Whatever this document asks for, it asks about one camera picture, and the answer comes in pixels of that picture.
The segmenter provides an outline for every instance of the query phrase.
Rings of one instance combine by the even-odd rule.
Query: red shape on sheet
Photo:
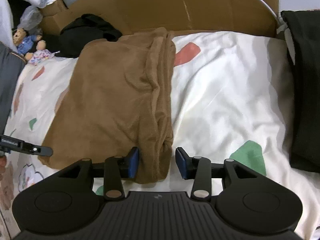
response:
[[[37,79],[38,77],[40,77],[40,76],[43,74],[43,72],[44,72],[44,67],[42,67],[42,68],[36,73],[36,75],[33,77],[32,80],[35,80],[35,79]]]
[[[198,45],[194,44],[193,42],[189,42],[176,54],[173,66],[188,63],[189,61],[193,60],[195,56],[197,56],[200,52],[201,49]]]
[[[18,110],[18,106],[19,106],[19,103],[20,103],[20,95],[21,95],[21,92],[22,92],[22,88],[23,88],[23,84],[20,85],[20,87],[18,88],[18,92],[16,94],[16,98],[14,99],[14,103],[13,103],[13,112],[14,114],[17,112]]]

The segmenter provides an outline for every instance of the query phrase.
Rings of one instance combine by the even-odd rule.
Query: green shape on sheet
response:
[[[31,120],[29,121],[29,126],[30,126],[31,131],[33,130],[33,126],[35,125],[36,121],[37,121],[36,118],[31,119]]]
[[[264,176],[267,175],[262,148],[256,142],[247,141],[230,155],[230,159],[234,159]]]
[[[96,191],[96,195],[103,196],[103,186],[98,187],[98,189]]]
[[[15,132],[16,129],[14,129],[11,133],[10,133],[10,137],[13,135],[13,133]]]

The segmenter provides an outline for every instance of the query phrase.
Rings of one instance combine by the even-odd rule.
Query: black gripper base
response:
[[[193,201],[185,192],[130,192],[122,201],[107,202],[100,215],[76,232],[37,235],[21,232],[16,240],[299,240],[291,231],[253,236],[227,226],[208,202]]]

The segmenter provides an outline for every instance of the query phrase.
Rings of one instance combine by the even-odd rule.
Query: black pillow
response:
[[[293,38],[294,128],[290,165],[320,172],[320,11],[283,11]]]

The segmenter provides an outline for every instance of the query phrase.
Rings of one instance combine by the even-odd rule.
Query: blue teddy bear outfit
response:
[[[18,45],[18,53],[25,55],[29,50],[31,50],[33,43],[36,41],[37,35],[30,35],[28,37],[24,37],[22,42]]]

